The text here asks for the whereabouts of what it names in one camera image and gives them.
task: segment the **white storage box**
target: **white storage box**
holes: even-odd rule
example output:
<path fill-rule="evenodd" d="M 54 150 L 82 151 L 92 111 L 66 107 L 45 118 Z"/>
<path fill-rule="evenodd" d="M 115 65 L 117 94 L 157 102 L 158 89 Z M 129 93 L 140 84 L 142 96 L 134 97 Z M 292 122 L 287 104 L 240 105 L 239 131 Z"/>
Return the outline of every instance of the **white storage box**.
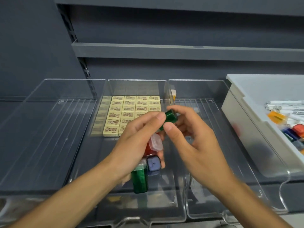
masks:
<path fill-rule="evenodd" d="M 259 171 L 266 177 L 285 175 L 286 167 L 290 173 L 304 171 L 304 156 L 264 108 L 270 100 L 304 100 L 304 75 L 228 74 L 227 79 L 231 92 L 222 110 Z"/>

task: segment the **hand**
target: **hand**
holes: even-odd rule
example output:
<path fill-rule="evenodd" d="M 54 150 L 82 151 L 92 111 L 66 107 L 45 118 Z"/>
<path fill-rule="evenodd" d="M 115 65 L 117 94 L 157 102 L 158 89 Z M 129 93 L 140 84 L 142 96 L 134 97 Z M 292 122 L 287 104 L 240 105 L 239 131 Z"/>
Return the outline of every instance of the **hand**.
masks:
<path fill-rule="evenodd" d="M 116 143 L 116 146 L 104 161 L 116 165 L 115 175 L 123 183 L 130 179 L 129 174 L 138 165 L 152 136 L 165 122 L 163 112 L 148 112 L 129 122 Z M 162 168 L 165 167 L 164 151 L 158 151 Z"/>
<path fill-rule="evenodd" d="M 172 105 L 180 114 L 174 124 L 166 122 L 164 131 L 176 146 L 192 176 L 212 193 L 217 194 L 226 186 L 237 182 L 230 170 L 213 130 L 190 107 Z M 190 145 L 184 136 L 191 136 Z"/>

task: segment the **person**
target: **person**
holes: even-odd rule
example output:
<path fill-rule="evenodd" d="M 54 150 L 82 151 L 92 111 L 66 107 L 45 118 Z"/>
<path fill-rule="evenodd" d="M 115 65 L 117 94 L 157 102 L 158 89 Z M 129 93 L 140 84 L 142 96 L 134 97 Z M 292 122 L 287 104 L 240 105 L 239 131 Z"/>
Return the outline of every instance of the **person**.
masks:
<path fill-rule="evenodd" d="M 173 105 L 180 114 L 166 122 L 165 134 L 176 146 L 191 175 L 208 188 L 243 227 L 291 227 L 256 197 L 230 170 L 213 130 L 192 108 Z M 74 228 L 141 160 L 146 144 L 165 122 L 163 112 L 149 112 L 128 123 L 112 152 L 102 162 L 56 192 L 10 228 Z M 190 145 L 185 136 L 194 141 Z M 162 168 L 164 154 L 158 152 Z"/>

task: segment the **person's right hand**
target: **person's right hand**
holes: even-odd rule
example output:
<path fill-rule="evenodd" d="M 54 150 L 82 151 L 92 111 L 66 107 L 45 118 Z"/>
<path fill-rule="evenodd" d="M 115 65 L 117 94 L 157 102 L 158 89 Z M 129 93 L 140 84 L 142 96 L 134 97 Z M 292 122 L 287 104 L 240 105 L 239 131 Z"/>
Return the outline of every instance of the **person's right hand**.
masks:
<path fill-rule="evenodd" d="M 176 146 L 191 175 L 212 193 L 219 194 L 225 187 L 237 183 L 230 170 L 213 130 L 190 107 L 172 105 L 180 114 L 173 124 L 166 122 L 164 131 Z M 184 136 L 191 136 L 190 145 Z"/>

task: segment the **fingernail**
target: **fingernail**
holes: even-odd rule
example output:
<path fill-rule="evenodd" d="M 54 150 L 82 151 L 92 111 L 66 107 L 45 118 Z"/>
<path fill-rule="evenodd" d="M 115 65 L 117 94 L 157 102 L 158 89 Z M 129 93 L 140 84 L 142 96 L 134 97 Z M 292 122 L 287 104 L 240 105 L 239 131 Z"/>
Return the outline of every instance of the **fingernail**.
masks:
<path fill-rule="evenodd" d="M 165 129 L 165 131 L 171 130 L 172 127 L 173 127 L 173 124 L 170 123 L 170 122 L 166 122 L 166 123 L 164 124 L 164 129 Z"/>
<path fill-rule="evenodd" d="M 156 115 L 157 119 L 162 120 L 166 117 L 164 112 L 159 112 L 158 115 Z"/>

